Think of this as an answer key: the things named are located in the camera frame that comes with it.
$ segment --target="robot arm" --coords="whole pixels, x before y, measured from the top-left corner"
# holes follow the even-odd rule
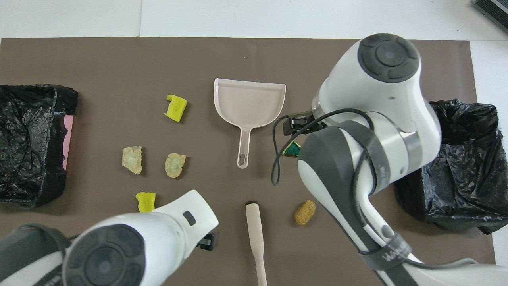
[[[61,281],[65,286],[161,285],[197,245],[213,248],[210,240],[214,237],[207,234],[217,225],[215,214],[195,190],[149,213],[103,220],[72,244],[57,230],[29,225],[36,229],[22,227],[0,240],[5,254],[15,253],[19,258],[12,260],[4,251],[0,253],[0,265],[4,265],[0,267],[0,286]]]
[[[438,153],[439,122],[421,94],[420,72],[418,51],[398,36],[376,34],[354,44],[312,101],[314,118],[327,127],[300,150],[300,177],[386,285],[504,284],[504,267],[421,263],[368,199]],[[341,108],[364,115],[332,115]]]

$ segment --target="white floor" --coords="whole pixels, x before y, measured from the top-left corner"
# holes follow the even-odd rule
[[[0,0],[0,41],[363,38],[375,33],[471,41],[478,101],[496,105],[501,128],[508,130],[508,34],[474,9],[470,0]],[[508,227],[495,232],[493,241],[497,264],[508,266]]]

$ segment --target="yellow sponge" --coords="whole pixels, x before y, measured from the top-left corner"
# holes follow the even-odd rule
[[[149,213],[155,209],[155,193],[140,192],[136,194],[136,198],[141,213]]]
[[[171,101],[171,103],[168,106],[168,113],[164,113],[164,115],[173,119],[176,122],[180,122],[180,119],[182,119],[183,111],[187,106],[187,101],[181,97],[172,94],[168,94],[168,97],[166,99],[168,101]]]

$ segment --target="white dustpan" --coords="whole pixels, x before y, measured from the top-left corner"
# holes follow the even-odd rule
[[[219,115],[240,128],[240,145],[236,165],[249,163],[250,131],[270,124],[284,105],[285,84],[216,78],[213,102]]]

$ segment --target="green sponge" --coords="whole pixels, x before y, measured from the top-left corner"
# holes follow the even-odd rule
[[[284,149],[282,154],[288,157],[298,157],[300,149],[302,149],[302,147],[298,145],[298,143],[291,141],[291,144],[289,144],[288,147]]]

